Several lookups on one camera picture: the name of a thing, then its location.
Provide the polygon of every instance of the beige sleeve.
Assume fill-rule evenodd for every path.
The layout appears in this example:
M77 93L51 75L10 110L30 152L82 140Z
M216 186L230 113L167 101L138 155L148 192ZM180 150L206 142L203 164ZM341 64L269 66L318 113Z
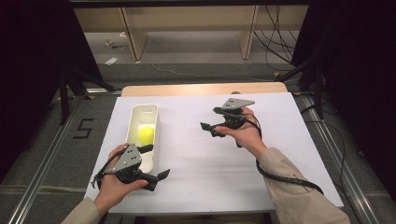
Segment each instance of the beige sleeve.
M90 198L85 198L73 209L62 224L97 224L100 218L96 205Z
M278 149L267 148L260 167L272 175L306 180ZM264 178L280 223L349 223L347 215L315 189Z

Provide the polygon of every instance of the yellow object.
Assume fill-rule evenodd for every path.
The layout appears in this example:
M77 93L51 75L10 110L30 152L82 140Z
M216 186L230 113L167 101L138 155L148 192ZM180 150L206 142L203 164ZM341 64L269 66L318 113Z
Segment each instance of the yellow object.
M141 144L151 145L154 143L154 129L151 127L145 127L139 130L139 134L137 136Z

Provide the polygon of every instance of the white table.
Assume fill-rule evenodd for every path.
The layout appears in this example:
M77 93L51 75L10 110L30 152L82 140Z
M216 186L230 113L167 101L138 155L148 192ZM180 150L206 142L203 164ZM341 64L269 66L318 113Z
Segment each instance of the white table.
M201 129L200 122L223 122L212 109L230 97L254 100L250 108L261 123L266 145L279 148L332 203L343 206L290 93L150 96L117 100L92 177L108 153L125 141L133 106L148 104L159 107L158 171L171 169L170 175L154 192L134 191L109 213L158 216L274 210L254 157L236 147L231 137L213 138ZM97 193L88 184L86 196L94 198Z

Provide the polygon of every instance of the right hand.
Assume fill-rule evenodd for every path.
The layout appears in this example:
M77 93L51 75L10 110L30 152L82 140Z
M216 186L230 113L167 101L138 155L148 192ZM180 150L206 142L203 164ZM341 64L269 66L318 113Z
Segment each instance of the right hand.
M254 117L252 116L254 115L253 110L247 107L243 107L242 113L248 120L257 123L257 120L254 119ZM239 145L246 148L257 159L259 159L260 155L264 152L265 149L267 149L267 146L260 138L259 131L249 122L245 122L242 127L236 130L224 126L218 126L215 130L218 133L223 133L233 137L235 141L239 143Z
M128 147L128 144L122 144L114 148L108 155L111 158L117 152ZM114 167L119 158L115 158L107 167ZM136 180L130 184L121 183L115 175L105 175L103 177L102 187L99 194L94 200L96 207L101 216L103 216L110 208L119 204L122 199L131 191L141 189L148 184L146 180Z

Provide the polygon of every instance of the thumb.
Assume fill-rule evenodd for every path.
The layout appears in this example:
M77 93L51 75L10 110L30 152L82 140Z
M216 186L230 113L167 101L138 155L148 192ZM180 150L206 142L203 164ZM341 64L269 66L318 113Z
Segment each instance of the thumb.
M233 133L235 132L234 129L230 129L224 126L218 126L215 128L215 131L218 133L222 133L222 134L226 134L226 135L230 135L233 136Z
M131 184L128 184L129 190L136 190L136 189L141 189L143 187L145 187L149 182L147 180L144 179L138 179L134 182L132 182Z

